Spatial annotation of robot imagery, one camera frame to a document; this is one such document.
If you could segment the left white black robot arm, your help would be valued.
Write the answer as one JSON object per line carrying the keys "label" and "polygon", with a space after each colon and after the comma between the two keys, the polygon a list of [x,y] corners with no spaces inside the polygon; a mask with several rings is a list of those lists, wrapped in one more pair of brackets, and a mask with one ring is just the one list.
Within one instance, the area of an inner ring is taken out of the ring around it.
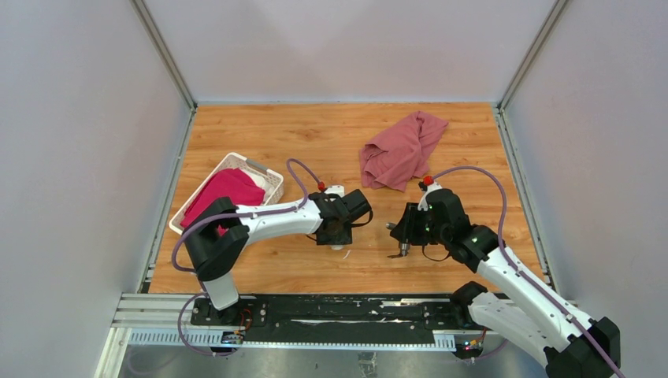
{"label": "left white black robot arm", "polygon": [[269,206],[235,205],[223,197],[184,229],[177,245],[187,250],[213,318],[231,325],[242,307],[232,269],[248,246],[286,235],[310,235],[318,246],[346,246],[354,229],[372,219],[372,206],[360,190],[343,196],[319,191]]}

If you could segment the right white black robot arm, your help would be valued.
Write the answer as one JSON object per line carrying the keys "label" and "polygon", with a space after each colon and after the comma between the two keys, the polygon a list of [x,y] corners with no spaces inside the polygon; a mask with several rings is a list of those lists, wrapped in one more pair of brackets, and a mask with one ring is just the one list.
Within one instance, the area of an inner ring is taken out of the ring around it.
{"label": "right white black robot arm", "polygon": [[621,332],[569,303],[526,269],[497,232],[474,224],[460,198],[436,184],[420,202],[406,204],[390,236],[401,255],[411,246],[441,245],[449,258],[496,285],[507,304],[474,281],[451,295],[450,318],[459,328],[490,328],[537,361],[549,377],[611,377],[621,372]]}

